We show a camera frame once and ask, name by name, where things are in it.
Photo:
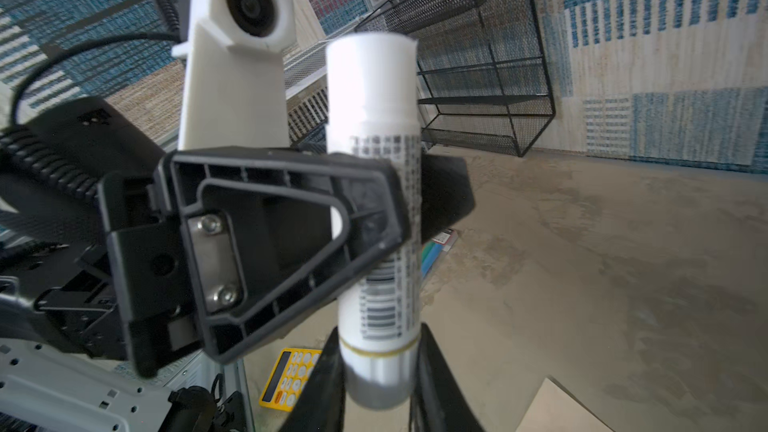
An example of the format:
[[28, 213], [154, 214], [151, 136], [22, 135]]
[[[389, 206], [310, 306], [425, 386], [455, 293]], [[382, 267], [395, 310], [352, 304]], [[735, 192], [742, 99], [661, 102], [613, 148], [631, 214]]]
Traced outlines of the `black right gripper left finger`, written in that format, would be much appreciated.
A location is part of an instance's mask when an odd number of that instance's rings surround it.
[[334, 328], [297, 404], [279, 431], [341, 432], [345, 404], [345, 366], [338, 329]]

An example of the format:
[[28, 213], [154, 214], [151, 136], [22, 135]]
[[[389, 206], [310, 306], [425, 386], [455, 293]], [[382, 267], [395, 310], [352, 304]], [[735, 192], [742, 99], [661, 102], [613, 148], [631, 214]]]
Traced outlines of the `pink envelope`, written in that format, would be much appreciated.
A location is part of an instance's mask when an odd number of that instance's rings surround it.
[[549, 378], [527, 409], [517, 432], [609, 432], [597, 416]]

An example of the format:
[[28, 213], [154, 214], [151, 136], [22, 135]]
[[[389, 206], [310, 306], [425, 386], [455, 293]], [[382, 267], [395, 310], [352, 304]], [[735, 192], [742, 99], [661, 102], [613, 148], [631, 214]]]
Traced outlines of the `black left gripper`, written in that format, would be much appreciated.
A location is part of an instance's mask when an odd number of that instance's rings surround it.
[[175, 151], [104, 176], [98, 204], [143, 378], [202, 344], [229, 363], [276, 340], [412, 235], [395, 167], [341, 153]]

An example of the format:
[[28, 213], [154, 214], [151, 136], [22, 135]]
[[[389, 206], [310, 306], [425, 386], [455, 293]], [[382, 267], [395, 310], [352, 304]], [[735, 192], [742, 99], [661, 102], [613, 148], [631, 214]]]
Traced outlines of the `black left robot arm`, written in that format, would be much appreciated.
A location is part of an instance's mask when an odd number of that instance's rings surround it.
[[[1, 193], [19, 212], [1, 226], [30, 237], [1, 241], [3, 339], [91, 358], [129, 359], [152, 378], [198, 350], [219, 363], [289, 332], [335, 299], [385, 253], [421, 246], [474, 209], [466, 162], [428, 156], [417, 136], [421, 194], [406, 225], [405, 178], [393, 162], [295, 148], [217, 147], [165, 153], [100, 97], [70, 101], [18, 123], [26, 89], [59, 63], [99, 47], [187, 38], [173, 0], [153, 0], [168, 32], [87, 41], [47, 59], [14, 93], [1, 130]], [[53, 372], [19, 394], [34, 369], [11, 356], [1, 400], [50, 407], [52, 425], [74, 431], [247, 431], [245, 391], [181, 387], [162, 398], [115, 398], [95, 377]]]

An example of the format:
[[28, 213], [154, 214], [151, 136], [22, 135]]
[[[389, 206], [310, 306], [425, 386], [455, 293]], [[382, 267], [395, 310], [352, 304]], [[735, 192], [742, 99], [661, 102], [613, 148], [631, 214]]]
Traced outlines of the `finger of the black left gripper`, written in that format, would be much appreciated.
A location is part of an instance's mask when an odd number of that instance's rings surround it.
[[421, 157], [421, 243], [468, 216], [475, 208], [470, 175], [462, 157]]

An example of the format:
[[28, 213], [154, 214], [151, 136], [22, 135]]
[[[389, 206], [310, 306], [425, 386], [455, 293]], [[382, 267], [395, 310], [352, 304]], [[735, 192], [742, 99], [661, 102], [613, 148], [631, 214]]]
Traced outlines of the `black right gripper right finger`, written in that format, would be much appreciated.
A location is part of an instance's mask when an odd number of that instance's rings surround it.
[[484, 431], [426, 323], [421, 324], [409, 430]]

